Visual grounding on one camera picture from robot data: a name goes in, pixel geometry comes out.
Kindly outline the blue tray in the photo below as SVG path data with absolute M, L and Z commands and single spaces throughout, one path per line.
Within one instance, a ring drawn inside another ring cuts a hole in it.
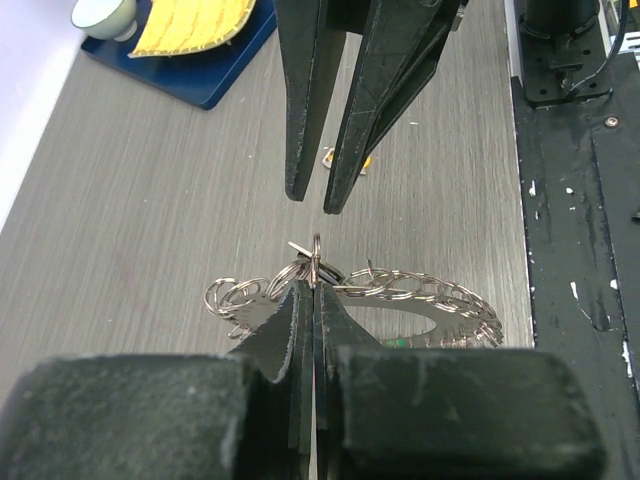
M 175 57 L 130 58 L 141 32 L 119 43 L 86 38 L 81 50 L 97 62 L 203 110 L 223 98 L 276 29 L 271 1 L 259 0 L 229 45 Z

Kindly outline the large silver keyring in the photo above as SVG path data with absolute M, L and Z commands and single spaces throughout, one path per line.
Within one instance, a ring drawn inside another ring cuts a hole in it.
M 319 258 L 318 241 L 312 250 L 294 242 L 289 246 L 296 251 L 296 258 L 299 253 L 312 258 L 311 281 L 302 277 L 293 260 L 271 278 L 221 277 L 205 290 L 206 310 L 233 325 L 232 339 L 246 341 L 256 335 L 260 347 L 286 351 L 296 330 L 294 321 L 279 315 L 286 292 L 297 281 L 321 283 L 316 272 L 319 262 L 324 261 Z M 341 306 L 393 310 L 424 319 L 425 325 L 415 333 L 381 337 L 379 342 L 384 346 L 394 338 L 406 339 L 406 348 L 498 348 L 503 344 L 503 327 L 494 308 L 462 285 L 432 274 L 371 264 L 345 275 L 341 285 L 326 283 Z

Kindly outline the light green bowl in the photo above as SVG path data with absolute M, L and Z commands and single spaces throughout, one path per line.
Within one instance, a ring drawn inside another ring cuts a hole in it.
M 97 40 L 124 42 L 137 29 L 136 0 L 78 0 L 71 23 Z

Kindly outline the green key tag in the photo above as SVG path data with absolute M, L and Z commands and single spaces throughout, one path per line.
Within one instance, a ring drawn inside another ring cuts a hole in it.
M 390 348 L 406 348 L 407 345 L 407 340 L 404 338 L 394 338 L 386 341 L 386 346 Z

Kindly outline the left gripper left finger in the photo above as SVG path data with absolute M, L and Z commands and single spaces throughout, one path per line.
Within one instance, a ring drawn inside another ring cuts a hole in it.
M 5 479 L 305 479 L 313 293 L 224 355 L 52 358 L 1 411 Z

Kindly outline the yellow key tag with key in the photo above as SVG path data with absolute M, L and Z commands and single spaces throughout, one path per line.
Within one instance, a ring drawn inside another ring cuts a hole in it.
M 324 156 L 321 159 L 321 164 L 328 170 L 330 170 L 332 168 L 332 164 L 334 161 L 334 157 L 335 157 L 335 148 L 334 147 L 327 147 L 325 152 L 324 152 Z M 365 160 L 363 160 L 362 162 L 358 161 L 358 160 L 353 160 L 351 157 L 348 157 L 349 164 L 359 164 L 360 165 L 360 170 L 359 170 L 359 175 L 360 176 L 365 176 L 373 162 L 373 157 L 371 155 L 367 156 Z

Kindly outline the black key tag with key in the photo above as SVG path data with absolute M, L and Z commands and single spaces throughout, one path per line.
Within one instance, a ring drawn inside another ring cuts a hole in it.
M 302 253 L 299 253 L 294 261 L 294 265 L 301 270 L 302 277 L 308 281 L 311 281 L 313 277 L 311 263 L 312 258 Z M 337 286 L 344 283 L 346 275 L 329 263 L 320 261 L 316 272 L 316 279 Z

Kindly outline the yellow woven bamboo plate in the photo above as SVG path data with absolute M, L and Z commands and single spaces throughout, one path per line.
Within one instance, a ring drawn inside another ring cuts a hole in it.
M 174 57 L 229 44 L 246 26 L 256 0 L 156 0 L 129 58 Z

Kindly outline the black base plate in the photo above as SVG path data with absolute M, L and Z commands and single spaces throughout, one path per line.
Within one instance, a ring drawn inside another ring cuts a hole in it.
M 639 475 L 639 68 L 582 103 L 528 105 L 512 85 L 534 341 L 577 375 L 608 479 Z

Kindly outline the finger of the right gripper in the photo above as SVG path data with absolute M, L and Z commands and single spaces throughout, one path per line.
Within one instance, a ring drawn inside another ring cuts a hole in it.
M 335 145 L 324 212 L 344 209 L 360 165 L 432 80 L 466 1 L 371 1 Z
M 313 172 L 346 32 L 338 1 L 280 0 L 274 6 L 286 86 L 285 193 L 301 202 Z

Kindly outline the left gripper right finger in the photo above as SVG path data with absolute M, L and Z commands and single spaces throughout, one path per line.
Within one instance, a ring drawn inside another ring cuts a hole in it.
M 577 376 L 531 349 L 381 345 L 314 292 L 321 479 L 599 479 L 605 443 Z

